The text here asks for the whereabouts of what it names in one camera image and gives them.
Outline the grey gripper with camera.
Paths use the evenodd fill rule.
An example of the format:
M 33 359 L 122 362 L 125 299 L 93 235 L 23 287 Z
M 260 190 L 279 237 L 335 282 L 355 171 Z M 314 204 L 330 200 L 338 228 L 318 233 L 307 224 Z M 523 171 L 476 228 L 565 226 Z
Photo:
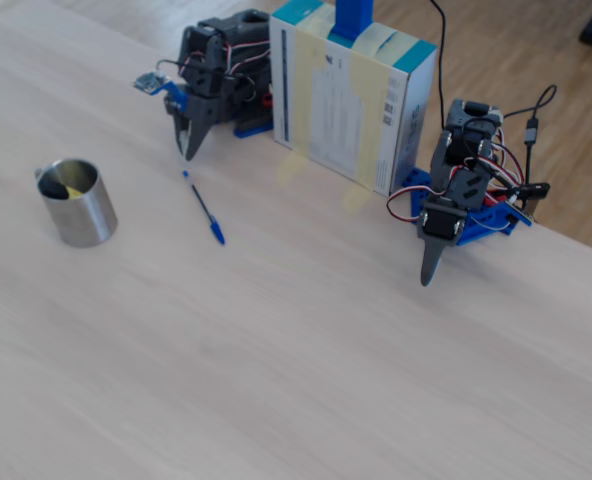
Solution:
M 179 101 L 167 94 L 164 105 L 167 113 L 173 115 L 179 151 L 186 161 L 191 161 L 212 125 L 220 122 L 219 100 L 188 95 Z

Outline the grey gripper without camera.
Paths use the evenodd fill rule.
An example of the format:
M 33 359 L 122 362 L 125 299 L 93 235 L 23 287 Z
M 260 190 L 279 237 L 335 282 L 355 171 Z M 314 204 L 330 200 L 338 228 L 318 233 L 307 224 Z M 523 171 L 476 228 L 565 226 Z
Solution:
M 424 240 L 420 281 L 428 286 L 446 245 L 456 245 L 465 228 L 465 210 L 451 200 L 427 198 L 418 217 L 418 237 Z

